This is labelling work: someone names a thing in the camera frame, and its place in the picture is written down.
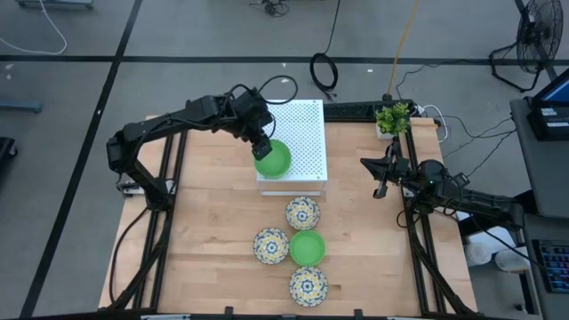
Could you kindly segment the green plastic bowl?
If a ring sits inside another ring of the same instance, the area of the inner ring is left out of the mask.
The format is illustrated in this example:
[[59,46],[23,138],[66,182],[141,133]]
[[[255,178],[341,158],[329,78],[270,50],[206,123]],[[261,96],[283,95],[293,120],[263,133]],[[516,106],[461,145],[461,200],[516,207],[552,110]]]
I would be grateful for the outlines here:
[[299,231],[290,242],[290,254],[298,265],[314,267],[325,257],[325,240],[314,230]]
[[254,167],[267,179],[278,179],[285,175],[292,163],[290,149],[281,140],[270,140],[272,150],[261,160],[254,161]]

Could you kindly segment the white paper sheet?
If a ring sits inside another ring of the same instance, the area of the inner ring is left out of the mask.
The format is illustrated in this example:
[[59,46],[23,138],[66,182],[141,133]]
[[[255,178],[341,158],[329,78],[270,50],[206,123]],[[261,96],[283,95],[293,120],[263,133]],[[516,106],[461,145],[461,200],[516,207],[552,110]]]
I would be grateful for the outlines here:
[[466,241],[468,244],[483,244],[491,254],[507,250],[509,246],[517,246],[508,230],[502,227],[490,228],[486,232],[479,231],[467,236]]

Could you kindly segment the black device white labels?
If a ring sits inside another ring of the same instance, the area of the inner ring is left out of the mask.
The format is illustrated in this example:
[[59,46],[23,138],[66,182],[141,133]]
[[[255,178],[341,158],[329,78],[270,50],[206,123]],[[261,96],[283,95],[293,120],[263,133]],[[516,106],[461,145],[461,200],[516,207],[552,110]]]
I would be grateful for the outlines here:
[[529,124],[537,140],[569,140],[569,101],[532,100]]

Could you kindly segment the green plant white pot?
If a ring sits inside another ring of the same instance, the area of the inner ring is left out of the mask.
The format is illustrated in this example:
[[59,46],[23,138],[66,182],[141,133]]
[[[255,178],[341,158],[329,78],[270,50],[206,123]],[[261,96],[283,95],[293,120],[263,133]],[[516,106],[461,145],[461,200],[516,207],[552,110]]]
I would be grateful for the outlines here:
[[376,135],[379,140],[389,140],[406,132],[409,126],[409,108],[398,102],[375,112]]

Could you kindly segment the black chair base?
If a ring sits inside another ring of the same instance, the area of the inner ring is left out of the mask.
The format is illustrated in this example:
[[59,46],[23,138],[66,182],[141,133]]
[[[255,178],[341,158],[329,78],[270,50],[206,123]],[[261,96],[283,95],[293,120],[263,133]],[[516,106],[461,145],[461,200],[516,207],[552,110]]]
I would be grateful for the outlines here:
[[18,155],[18,149],[15,146],[15,139],[0,137],[0,162],[12,159],[16,155]]

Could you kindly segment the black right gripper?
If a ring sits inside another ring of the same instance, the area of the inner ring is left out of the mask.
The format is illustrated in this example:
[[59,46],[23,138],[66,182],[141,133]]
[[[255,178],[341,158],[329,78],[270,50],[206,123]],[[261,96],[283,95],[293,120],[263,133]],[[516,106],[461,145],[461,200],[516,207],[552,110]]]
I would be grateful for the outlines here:
[[400,185],[409,179],[411,173],[410,160],[397,155],[384,156],[380,159],[361,158],[360,163],[366,169],[370,169],[374,179],[379,182],[379,186],[373,191],[374,198],[386,196],[388,181]]

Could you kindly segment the black power strip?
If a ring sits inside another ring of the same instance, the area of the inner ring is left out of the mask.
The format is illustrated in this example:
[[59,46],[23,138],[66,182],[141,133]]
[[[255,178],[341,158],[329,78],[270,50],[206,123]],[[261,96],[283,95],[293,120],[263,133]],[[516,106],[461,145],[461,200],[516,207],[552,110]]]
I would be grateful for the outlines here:
[[374,123],[377,111],[393,107],[397,103],[404,104],[411,115],[417,113],[412,100],[325,103],[324,119],[327,123]]

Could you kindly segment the grey floor rail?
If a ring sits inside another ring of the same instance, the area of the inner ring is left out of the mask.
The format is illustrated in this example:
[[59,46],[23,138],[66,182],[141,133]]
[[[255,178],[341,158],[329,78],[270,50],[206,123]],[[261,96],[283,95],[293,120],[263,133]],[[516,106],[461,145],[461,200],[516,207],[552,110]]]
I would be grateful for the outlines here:
[[93,10],[93,0],[13,0],[17,5],[22,8],[29,5],[43,5],[47,6],[69,6],[69,7],[84,7],[87,10]]

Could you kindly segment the computer monitor blue screen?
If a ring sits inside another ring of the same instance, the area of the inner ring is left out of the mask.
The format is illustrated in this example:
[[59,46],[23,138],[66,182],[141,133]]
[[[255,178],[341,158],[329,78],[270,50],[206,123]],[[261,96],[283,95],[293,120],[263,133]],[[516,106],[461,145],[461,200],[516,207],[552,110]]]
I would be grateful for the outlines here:
[[533,98],[546,102],[569,103],[569,68],[539,91]]

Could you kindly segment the yellow bowl blue floral inside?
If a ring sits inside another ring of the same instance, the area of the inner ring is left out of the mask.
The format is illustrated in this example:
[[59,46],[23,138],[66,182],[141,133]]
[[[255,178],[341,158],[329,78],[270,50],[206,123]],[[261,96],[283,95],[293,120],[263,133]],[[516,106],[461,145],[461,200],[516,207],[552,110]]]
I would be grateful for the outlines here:
[[308,196],[297,196],[285,207],[285,218],[289,225],[299,231],[315,228],[320,221],[318,203]]
[[294,302],[305,308],[314,308],[324,302],[328,294],[325,273],[315,267],[297,268],[289,282],[289,293]]
[[255,258],[267,265],[282,262],[288,255],[290,240],[281,228],[264,228],[258,232],[252,242]]

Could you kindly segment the black aluminium table frame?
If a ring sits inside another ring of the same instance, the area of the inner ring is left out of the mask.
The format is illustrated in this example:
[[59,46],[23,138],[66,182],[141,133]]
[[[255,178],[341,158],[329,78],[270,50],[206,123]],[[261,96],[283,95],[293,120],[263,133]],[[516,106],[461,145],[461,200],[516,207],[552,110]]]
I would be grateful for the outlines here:
[[[407,233],[400,216],[401,192],[373,198],[375,182],[360,164],[380,157],[386,142],[372,124],[327,124],[328,181],[317,196],[322,217],[316,230],[324,238],[320,263],[329,291],[312,308],[322,316],[417,316],[420,310]],[[180,190],[165,257],[147,278],[142,305],[160,288],[163,313],[304,315],[288,284],[292,259],[259,262],[252,251],[264,228],[295,231],[285,218],[292,196],[263,196],[251,148],[225,132],[192,131],[175,138],[172,154],[182,156]]]

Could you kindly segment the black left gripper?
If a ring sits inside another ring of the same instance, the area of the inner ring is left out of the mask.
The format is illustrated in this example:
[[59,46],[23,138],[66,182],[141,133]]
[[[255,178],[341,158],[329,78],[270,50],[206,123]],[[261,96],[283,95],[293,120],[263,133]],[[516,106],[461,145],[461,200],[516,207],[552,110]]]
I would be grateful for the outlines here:
[[263,127],[272,122],[266,101],[257,88],[252,88],[237,96],[231,95],[228,106],[236,118],[228,131],[235,138],[251,142],[254,158],[261,161],[272,152],[268,135],[263,131]]

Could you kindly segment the black floor fan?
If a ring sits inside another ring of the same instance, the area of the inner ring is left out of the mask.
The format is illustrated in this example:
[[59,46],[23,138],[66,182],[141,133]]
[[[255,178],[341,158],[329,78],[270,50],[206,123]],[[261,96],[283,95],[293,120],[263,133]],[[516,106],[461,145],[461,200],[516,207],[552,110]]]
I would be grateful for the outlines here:
[[[535,88],[543,71],[552,73],[553,61],[557,56],[563,35],[564,11],[561,0],[514,0],[520,19],[517,34],[513,44],[501,47],[489,54],[492,76],[505,84],[517,89],[521,93],[529,92]],[[497,71],[495,55],[504,52],[502,58],[516,50],[517,65],[525,72],[534,75],[529,88],[521,87],[500,76]]]

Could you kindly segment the white perforated shelf riser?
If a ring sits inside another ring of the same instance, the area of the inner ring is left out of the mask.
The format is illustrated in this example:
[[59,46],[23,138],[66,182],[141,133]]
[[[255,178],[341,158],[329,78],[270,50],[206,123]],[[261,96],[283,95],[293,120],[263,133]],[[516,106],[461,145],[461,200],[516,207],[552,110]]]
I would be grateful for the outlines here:
[[328,181],[324,104],[321,100],[292,100],[269,104],[276,122],[264,130],[291,152],[287,172],[277,179],[257,175],[263,196],[321,196]]

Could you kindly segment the white cup lid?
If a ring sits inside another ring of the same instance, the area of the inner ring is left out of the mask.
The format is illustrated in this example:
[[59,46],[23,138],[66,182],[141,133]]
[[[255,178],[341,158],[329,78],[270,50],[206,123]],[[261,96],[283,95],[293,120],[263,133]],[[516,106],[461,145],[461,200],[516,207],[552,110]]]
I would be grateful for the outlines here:
[[531,262],[526,258],[527,250],[525,247],[517,248],[525,257],[520,256],[513,250],[503,250],[494,256],[496,266],[504,272],[520,273],[525,272],[531,267]]
[[483,243],[466,244],[464,253],[469,268],[490,262],[493,255],[490,247]]

